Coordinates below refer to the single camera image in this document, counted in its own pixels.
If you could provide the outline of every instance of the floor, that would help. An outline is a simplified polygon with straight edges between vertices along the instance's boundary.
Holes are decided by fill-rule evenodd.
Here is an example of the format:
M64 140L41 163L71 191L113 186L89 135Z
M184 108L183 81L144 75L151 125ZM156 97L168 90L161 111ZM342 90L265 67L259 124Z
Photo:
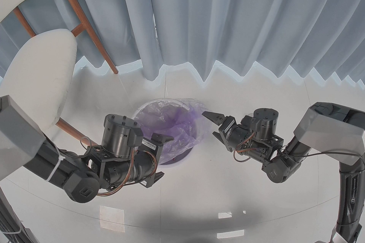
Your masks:
M313 70L305 79L289 67L276 78L255 64L239 77L219 62L206 82L189 64L163 66L147 81L141 64L95 69L81 60L61 117L96 142L109 113L132 116L155 98L196 98L214 112L240 120L256 108L279 111L276 134L289 142L306 109L317 101L365 111L363 83L324 81ZM211 131L216 130L212 123ZM60 147L78 154L80 144L53 127L46 134ZM186 161L161 169L165 176L153 187L123 188L87 204L67 195L25 168L0 185L13 209L42 242L166 243L312 243L329 241L339 202L338 162L326 155L305 160L288 181L274 184L249 160L236 163L212 135L196 146ZM361 222L365 224L365 215ZM365 241L365 231L358 242Z

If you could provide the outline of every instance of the gray curtain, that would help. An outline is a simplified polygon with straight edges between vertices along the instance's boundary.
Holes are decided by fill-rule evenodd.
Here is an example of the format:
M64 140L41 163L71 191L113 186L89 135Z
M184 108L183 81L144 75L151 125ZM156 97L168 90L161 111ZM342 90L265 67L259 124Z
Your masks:
M292 66L300 76L315 67L324 79L336 72L365 81L365 0L79 0L116 65L141 59L145 77L162 64L190 62L205 80L218 60L244 76L257 61L280 77ZM20 5L41 33L73 29L67 0ZM11 13L0 25L0 75L29 39ZM86 32L78 58L103 58Z

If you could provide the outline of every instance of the white chair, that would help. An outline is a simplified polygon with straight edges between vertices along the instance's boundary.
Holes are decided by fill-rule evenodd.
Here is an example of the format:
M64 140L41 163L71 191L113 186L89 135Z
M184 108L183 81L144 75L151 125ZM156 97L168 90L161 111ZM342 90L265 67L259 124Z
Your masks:
M36 35L17 7L24 0L0 0L0 21L13 9L31 38L18 51L0 85L0 96L13 100L46 131L57 125L80 140L84 135L60 118L75 67L75 37L86 30L114 73L118 73L77 0L69 0L80 19L71 31L55 29Z

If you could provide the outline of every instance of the curtain fold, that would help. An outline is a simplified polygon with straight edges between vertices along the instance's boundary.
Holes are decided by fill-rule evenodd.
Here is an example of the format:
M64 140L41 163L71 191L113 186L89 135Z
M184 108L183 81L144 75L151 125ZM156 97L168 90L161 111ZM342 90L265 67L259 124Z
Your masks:
M141 59L148 80L162 64L190 62L203 80L216 60L244 76L257 61L280 77L292 66L326 80L365 81L365 0L78 0L113 62ZM21 11L36 33L73 29L67 0L26 0ZM10 13L0 23L0 76L29 39ZM86 32L77 58L103 58Z

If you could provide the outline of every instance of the transparent plastic bag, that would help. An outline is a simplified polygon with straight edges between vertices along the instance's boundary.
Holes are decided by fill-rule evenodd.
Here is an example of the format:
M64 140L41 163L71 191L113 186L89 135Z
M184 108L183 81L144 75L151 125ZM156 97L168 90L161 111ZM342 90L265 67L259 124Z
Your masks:
M209 134L211 122L202 116L208 110L196 99L161 98L141 106L133 119L140 123L143 134L153 133L173 136L164 145L159 164L166 163L199 144Z

